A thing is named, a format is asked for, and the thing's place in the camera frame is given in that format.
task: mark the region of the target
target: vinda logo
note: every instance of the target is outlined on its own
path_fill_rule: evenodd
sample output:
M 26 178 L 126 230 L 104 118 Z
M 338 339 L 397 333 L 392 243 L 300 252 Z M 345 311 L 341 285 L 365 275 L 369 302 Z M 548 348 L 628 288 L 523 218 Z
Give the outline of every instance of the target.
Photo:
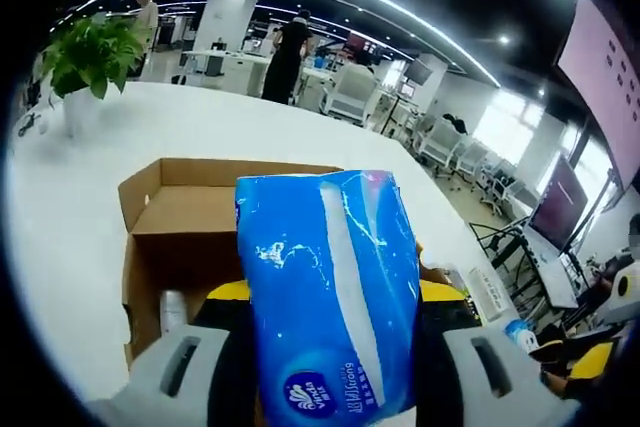
M 289 400 L 297 402 L 299 409 L 313 410 L 316 408 L 316 404 L 311 400 L 311 396 L 302 390 L 302 387 L 298 384 L 294 385 L 293 389 L 289 391 Z
M 293 374 L 284 385 L 284 396 L 293 410 L 307 417 L 322 419 L 336 411 L 324 377 L 317 372 Z

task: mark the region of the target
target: blue tissue package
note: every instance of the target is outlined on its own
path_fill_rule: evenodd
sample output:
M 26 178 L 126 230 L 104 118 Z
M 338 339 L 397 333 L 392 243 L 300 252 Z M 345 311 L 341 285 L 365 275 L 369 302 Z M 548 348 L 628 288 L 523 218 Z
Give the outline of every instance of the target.
M 238 252 L 272 426 L 362 426 L 414 406 L 416 242 L 389 172 L 240 178 Z

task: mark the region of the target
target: black dress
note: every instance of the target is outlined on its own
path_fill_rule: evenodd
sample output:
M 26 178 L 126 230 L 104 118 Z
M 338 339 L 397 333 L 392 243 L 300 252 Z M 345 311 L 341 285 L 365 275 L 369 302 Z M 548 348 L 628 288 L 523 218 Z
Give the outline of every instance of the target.
M 280 104 L 289 104 L 289 97 L 300 72 L 300 49 L 311 37 L 311 32 L 302 22 L 289 22 L 282 28 L 282 42 L 271 59 L 264 79 L 262 98 Z

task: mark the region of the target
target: woman in black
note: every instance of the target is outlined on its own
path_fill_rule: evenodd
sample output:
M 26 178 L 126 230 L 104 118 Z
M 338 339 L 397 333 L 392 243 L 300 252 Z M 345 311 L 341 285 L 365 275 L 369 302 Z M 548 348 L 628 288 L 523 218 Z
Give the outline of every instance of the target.
M 306 57 L 310 50 L 308 40 L 312 35 L 307 26 L 310 17 L 308 10 L 301 10 L 297 17 L 276 34 L 273 40 L 276 53 L 271 59 L 264 80 L 263 99 L 289 104 L 289 97 L 298 80 L 302 58 Z

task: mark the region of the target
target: green plant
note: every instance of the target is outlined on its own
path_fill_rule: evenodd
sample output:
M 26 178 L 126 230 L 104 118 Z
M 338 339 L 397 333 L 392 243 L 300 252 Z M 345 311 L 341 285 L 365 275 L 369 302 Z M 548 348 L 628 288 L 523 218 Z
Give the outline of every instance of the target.
M 142 53 L 142 45 L 126 22 L 82 19 L 45 50 L 43 75 L 53 72 L 51 86 L 61 98 L 88 86 L 93 95 L 104 99 L 109 82 L 123 91 L 127 72 Z

